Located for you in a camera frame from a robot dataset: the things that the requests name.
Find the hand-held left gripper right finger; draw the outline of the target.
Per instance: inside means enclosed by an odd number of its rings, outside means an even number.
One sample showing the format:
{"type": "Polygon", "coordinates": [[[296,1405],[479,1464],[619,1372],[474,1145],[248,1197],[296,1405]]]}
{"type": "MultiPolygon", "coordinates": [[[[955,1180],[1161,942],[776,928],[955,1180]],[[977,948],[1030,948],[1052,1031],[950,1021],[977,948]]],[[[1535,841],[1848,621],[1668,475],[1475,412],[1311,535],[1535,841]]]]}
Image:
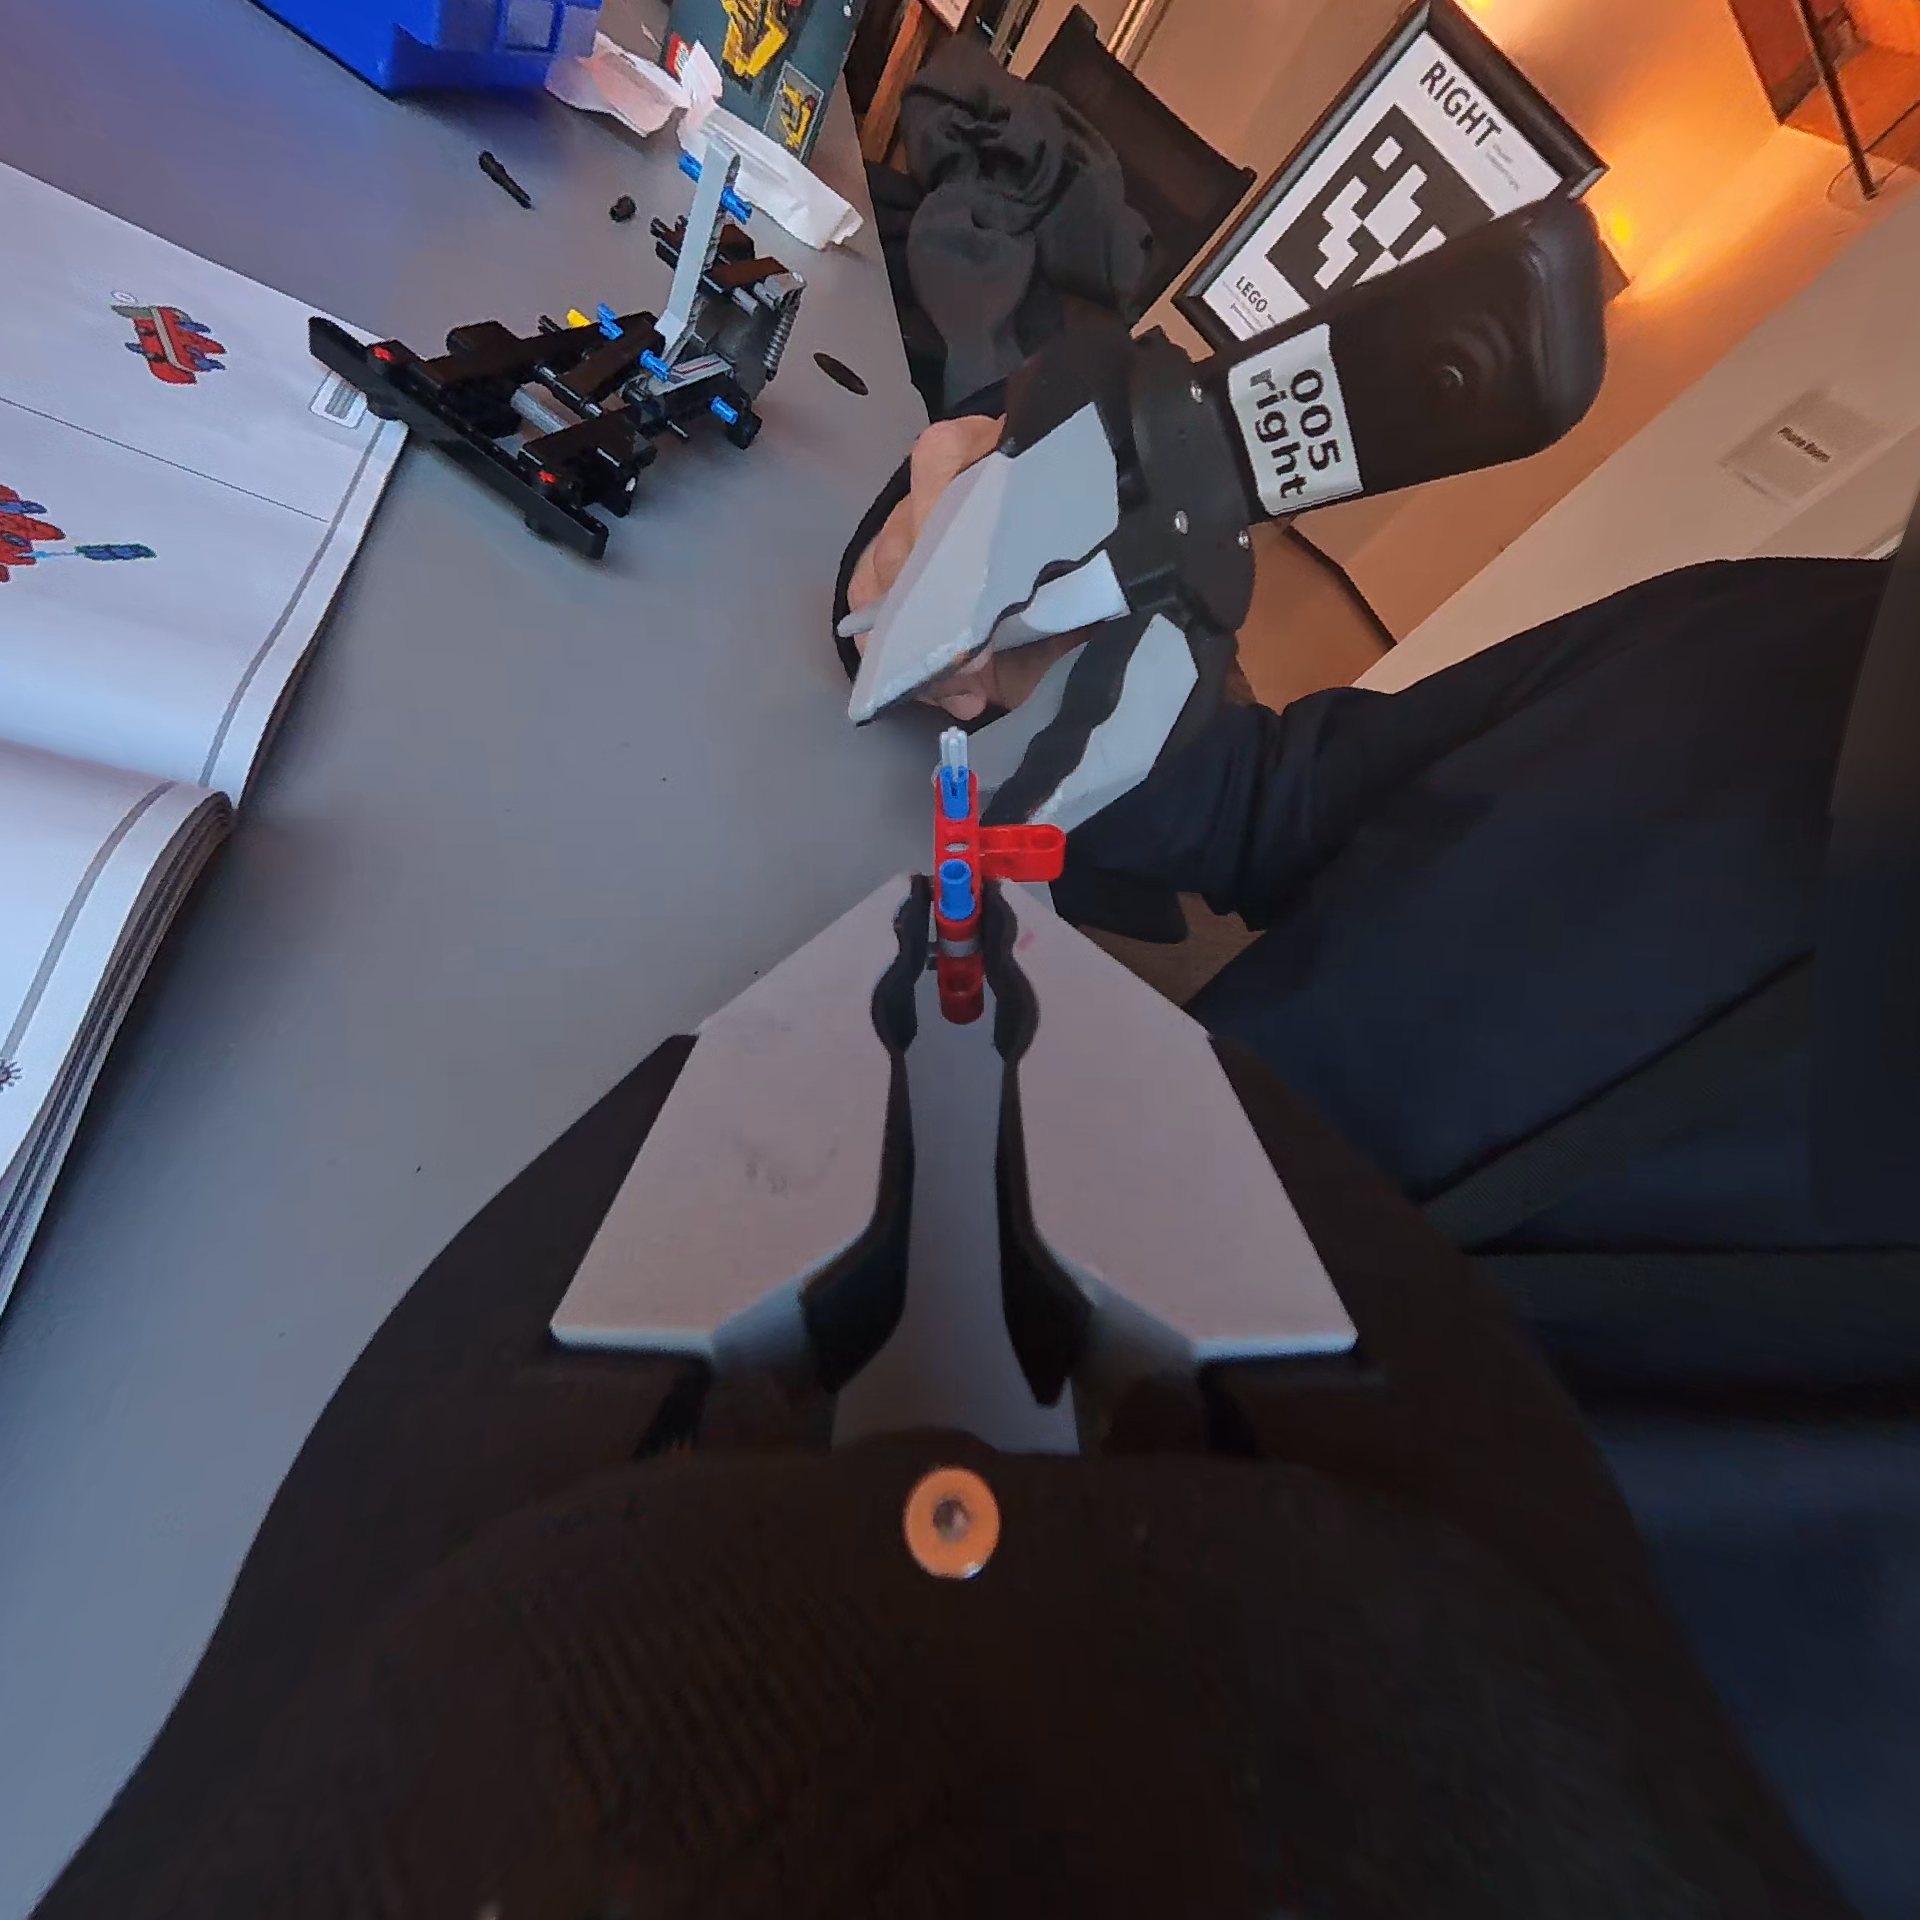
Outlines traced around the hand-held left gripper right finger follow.
{"type": "Polygon", "coordinates": [[[1042,1405],[1359,1359],[1211,1036],[1062,921],[993,908],[1002,1316],[1042,1405]]]}

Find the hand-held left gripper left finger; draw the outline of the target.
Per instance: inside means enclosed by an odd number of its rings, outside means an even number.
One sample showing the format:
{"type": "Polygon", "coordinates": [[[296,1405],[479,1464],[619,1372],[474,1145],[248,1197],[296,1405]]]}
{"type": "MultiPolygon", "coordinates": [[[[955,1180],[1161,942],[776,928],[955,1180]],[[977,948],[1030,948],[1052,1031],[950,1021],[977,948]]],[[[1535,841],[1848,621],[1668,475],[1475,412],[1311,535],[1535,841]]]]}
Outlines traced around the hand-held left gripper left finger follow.
{"type": "Polygon", "coordinates": [[[841,1388],[903,1305],[919,883],[889,878],[691,1036],[552,1337],[841,1388]]]}

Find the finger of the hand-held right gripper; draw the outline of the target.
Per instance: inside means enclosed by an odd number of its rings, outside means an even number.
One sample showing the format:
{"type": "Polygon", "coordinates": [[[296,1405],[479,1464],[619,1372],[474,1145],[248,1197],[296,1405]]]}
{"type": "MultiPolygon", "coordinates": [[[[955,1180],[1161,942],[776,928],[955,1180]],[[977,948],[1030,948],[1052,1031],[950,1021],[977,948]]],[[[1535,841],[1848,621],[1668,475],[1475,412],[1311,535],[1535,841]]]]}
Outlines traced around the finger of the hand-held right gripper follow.
{"type": "Polygon", "coordinates": [[[871,613],[847,720],[868,725],[970,665],[1127,616],[1105,557],[1121,525],[1117,454],[1092,402],[1020,452],[989,452],[930,510],[871,613]]]}
{"type": "Polygon", "coordinates": [[[987,725],[987,823],[1081,830],[1161,759],[1199,665],[1165,613],[1090,630],[1036,694],[987,725]]]}

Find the red lego beam assembly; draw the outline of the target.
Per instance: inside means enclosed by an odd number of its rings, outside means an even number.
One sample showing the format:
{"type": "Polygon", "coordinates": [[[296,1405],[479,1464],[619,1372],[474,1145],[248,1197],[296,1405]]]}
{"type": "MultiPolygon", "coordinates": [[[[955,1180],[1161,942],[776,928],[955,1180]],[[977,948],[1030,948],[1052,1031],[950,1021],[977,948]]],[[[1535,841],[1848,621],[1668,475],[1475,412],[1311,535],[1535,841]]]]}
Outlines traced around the red lego beam assembly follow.
{"type": "Polygon", "coordinates": [[[980,787],[967,733],[940,733],[933,768],[933,979],[940,1017],[970,1025],[987,1008],[980,914],[989,883],[1054,883],[1063,871],[1066,833],[1057,827],[982,827],[980,787]]]}

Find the person's right forearm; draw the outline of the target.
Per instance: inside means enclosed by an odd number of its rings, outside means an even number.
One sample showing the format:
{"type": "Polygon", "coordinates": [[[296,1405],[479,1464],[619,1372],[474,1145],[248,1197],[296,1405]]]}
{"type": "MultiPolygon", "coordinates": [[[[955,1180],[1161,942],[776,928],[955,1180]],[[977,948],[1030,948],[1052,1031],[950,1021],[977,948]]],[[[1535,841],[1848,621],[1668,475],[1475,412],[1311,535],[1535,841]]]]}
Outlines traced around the person's right forearm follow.
{"type": "Polygon", "coordinates": [[[1187,1013],[1434,1201],[1812,957],[1890,579],[1707,562],[1399,694],[1220,709],[1066,877],[1250,928],[1187,1013]]]}

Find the black lego chassis assembly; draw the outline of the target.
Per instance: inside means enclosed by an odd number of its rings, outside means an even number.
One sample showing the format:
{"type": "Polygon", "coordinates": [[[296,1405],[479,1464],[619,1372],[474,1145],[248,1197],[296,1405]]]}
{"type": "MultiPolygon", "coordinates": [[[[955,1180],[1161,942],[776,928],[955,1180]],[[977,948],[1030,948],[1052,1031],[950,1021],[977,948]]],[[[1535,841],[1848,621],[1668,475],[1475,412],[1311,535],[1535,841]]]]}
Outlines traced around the black lego chassis assembly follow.
{"type": "Polygon", "coordinates": [[[745,452],[760,433],[758,397],[793,336],[802,276],[758,254],[741,162],[719,130],[680,158],[691,206],[649,226],[673,267],[663,314],[599,303],[585,320],[537,320],[536,335],[462,324],[436,357],[310,318],[305,345],[378,421],[462,468],[532,535],[599,562],[607,521],[632,510],[663,437],[685,442],[691,421],[712,419],[745,452]]]}

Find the lego set box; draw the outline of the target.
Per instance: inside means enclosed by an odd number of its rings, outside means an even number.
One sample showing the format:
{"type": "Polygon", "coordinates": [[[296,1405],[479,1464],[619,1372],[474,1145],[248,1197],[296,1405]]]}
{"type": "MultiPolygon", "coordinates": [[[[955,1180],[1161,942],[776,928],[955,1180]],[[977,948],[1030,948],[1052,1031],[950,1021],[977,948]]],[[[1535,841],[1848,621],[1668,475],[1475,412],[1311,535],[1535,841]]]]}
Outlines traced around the lego set box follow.
{"type": "Polygon", "coordinates": [[[860,18],[864,4],[669,4],[663,65],[806,162],[860,18]]]}

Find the lego instruction booklet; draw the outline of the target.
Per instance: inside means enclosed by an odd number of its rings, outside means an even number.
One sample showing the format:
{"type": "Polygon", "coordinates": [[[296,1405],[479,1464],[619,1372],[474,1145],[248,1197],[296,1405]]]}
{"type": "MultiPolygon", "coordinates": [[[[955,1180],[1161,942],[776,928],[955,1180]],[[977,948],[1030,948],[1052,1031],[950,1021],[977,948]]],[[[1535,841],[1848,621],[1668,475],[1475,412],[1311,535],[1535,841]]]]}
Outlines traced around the lego instruction booklet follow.
{"type": "Polygon", "coordinates": [[[310,320],[2,168],[2,1304],[405,447],[310,320]]]}

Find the person's right hand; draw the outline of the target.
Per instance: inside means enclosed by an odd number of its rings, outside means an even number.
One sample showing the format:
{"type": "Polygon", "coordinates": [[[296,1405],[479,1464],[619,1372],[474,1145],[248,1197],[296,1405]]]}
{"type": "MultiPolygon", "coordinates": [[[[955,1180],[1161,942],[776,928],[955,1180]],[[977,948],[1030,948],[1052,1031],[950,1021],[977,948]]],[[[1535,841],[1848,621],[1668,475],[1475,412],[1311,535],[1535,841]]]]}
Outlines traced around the person's right hand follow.
{"type": "MultiPolygon", "coordinates": [[[[987,462],[999,446],[1002,419],[950,419],[917,436],[908,454],[903,496],[879,523],[879,534],[857,548],[845,579],[845,613],[871,610],[884,600],[896,574],[925,548],[954,483],[987,462]]],[[[919,701],[940,709],[955,725],[982,725],[999,712],[1018,709],[1043,680],[1054,661],[1081,645],[1076,634],[1043,636],[1018,650],[980,657],[977,663],[928,686],[919,701]]]]}

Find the dark jacket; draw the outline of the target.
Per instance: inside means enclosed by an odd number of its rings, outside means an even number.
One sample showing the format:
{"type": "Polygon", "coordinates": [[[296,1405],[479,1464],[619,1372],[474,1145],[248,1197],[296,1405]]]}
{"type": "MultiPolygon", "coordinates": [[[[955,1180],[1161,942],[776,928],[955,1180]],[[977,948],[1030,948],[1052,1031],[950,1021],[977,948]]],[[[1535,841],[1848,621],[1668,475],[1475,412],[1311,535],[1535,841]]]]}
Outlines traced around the dark jacket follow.
{"type": "Polygon", "coordinates": [[[950,39],[900,95],[896,147],[900,168],[864,177],[930,421],[989,397],[1070,320],[1140,320],[1149,224],[1111,140],[1054,88],[950,39]]]}

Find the black chair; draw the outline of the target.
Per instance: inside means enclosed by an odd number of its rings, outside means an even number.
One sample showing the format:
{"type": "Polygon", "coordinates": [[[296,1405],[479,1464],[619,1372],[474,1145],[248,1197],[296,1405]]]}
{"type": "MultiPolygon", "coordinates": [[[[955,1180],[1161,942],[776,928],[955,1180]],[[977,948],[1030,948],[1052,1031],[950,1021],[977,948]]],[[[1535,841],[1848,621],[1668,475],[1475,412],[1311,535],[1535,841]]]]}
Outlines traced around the black chair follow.
{"type": "Polygon", "coordinates": [[[1052,88],[1114,152],[1127,206],[1149,229],[1149,259],[1134,314],[1141,318],[1252,185],[1252,169],[1167,113],[1114,54],[1092,18],[1070,7],[1029,82],[1052,88]]]}

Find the clear plastic bag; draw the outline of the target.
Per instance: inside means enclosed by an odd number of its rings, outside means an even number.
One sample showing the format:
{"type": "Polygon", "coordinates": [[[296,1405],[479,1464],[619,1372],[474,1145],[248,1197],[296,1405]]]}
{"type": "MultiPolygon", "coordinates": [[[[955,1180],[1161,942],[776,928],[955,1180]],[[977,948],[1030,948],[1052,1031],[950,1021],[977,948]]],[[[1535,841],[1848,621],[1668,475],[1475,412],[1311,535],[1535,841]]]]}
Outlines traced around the clear plastic bag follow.
{"type": "Polygon", "coordinates": [[[719,135],[741,158],[733,189],[745,204],[806,249],[847,246],[860,229],[852,204],[796,155],[721,108],[721,68],[697,43],[681,57],[680,72],[669,72],[597,33],[585,58],[549,65],[545,92],[635,136],[673,130],[685,158],[705,158],[709,136],[719,135]]]}

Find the blue plastic bin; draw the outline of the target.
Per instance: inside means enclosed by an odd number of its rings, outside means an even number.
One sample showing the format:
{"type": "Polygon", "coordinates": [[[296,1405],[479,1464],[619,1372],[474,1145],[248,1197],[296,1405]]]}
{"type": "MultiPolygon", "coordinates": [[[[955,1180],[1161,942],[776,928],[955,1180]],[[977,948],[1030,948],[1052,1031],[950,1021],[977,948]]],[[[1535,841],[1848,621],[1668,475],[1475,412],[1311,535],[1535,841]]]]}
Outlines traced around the blue plastic bin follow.
{"type": "Polygon", "coordinates": [[[602,4],[259,4],[383,95],[543,92],[593,49],[602,4]]]}

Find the white paper wall sign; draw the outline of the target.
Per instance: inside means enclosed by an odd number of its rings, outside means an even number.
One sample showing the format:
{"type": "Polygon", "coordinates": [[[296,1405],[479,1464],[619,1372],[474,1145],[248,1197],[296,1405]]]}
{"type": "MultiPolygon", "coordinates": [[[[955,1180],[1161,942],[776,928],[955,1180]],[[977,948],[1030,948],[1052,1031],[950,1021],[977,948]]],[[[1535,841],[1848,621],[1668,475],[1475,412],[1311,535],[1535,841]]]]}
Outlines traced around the white paper wall sign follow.
{"type": "Polygon", "coordinates": [[[1882,442],[1878,419],[1832,390],[1808,390],[1745,433],[1718,468],[1750,495],[1789,505],[1853,470],[1882,442]]]}

